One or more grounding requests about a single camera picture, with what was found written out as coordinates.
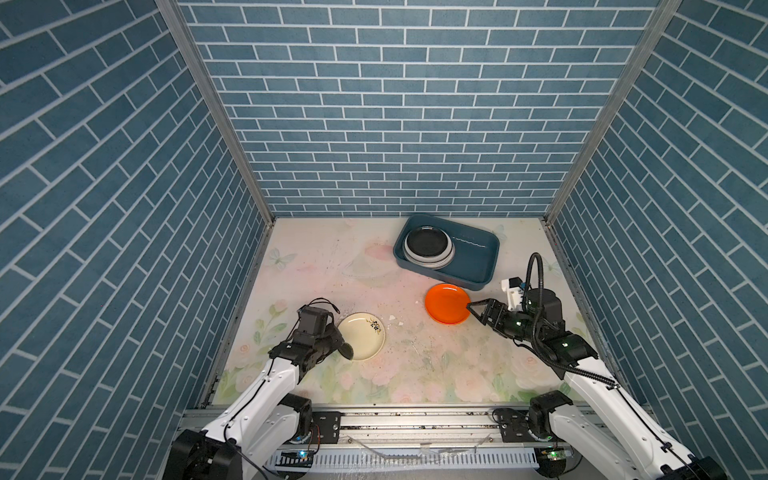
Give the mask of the orange plastic plate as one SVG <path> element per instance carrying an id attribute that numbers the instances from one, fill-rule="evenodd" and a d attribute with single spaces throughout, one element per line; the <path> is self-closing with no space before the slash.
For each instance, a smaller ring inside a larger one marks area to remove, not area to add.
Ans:
<path id="1" fill-rule="evenodd" d="M 470 296 L 462 288 L 451 284 L 438 284 L 431 287 L 424 299 L 428 315 L 438 323 L 456 325 L 464 322 L 470 312 L 467 305 Z"/>

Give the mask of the cream plate black mark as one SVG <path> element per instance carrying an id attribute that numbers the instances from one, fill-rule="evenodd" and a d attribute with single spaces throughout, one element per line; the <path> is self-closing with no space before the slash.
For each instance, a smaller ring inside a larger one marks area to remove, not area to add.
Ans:
<path id="1" fill-rule="evenodd" d="M 376 356 L 386 341 L 381 320 L 371 313 L 358 312 L 344 318 L 337 326 L 346 344 L 341 350 L 348 360 L 364 361 Z"/>

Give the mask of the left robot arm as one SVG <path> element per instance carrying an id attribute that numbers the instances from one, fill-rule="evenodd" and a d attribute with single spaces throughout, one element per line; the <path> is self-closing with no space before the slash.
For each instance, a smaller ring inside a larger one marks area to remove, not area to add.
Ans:
<path id="1" fill-rule="evenodd" d="M 340 310 L 325 298 L 300 307 L 287 338 L 269 352 L 256 380 L 201 430 L 173 441 L 164 479 L 244 479 L 267 476 L 265 465 L 288 441 L 314 430 L 312 402 L 292 391 L 317 364 L 335 352 L 350 359 L 353 348 L 335 325 Z"/>

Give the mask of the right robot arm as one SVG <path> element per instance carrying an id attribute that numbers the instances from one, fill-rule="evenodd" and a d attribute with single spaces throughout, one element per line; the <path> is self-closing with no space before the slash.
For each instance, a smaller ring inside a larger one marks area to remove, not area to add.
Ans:
<path id="1" fill-rule="evenodd" d="M 711 457 L 699 457 L 667 433 L 618 383 L 598 352 L 567 330 L 562 304 L 545 288 L 508 289 L 507 302 L 486 299 L 466 308 L 481 324 L 550 367 L 596 413 L 589 421 L 561 391 L 531 399 L 530 434 L 574 447 L 609 479 L 724 479 Z"/>

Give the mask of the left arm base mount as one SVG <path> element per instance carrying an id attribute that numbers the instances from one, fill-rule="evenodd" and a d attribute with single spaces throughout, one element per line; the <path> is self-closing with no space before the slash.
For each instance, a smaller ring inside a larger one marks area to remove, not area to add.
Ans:
<path id="1" fill-rule="evenodd" d="M 279 406 L 264 423 L 267 438 L 277 446 L 314 442 L 337 444 L 340 438 L 342 413 L 326 411 L 300 413 Z"/>

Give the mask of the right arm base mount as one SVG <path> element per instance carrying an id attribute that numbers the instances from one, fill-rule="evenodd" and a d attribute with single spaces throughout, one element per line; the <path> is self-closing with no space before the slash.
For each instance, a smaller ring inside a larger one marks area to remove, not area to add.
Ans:
<path id="1" fill-rule="evenodd" d="M 564 442 L 554 433 L 539 431 L 529 420 L 527 410 L 513 408 L 495 408 L 491 412 L 491 419 L 497 425 L 503 443 L 555 443 Z"/>

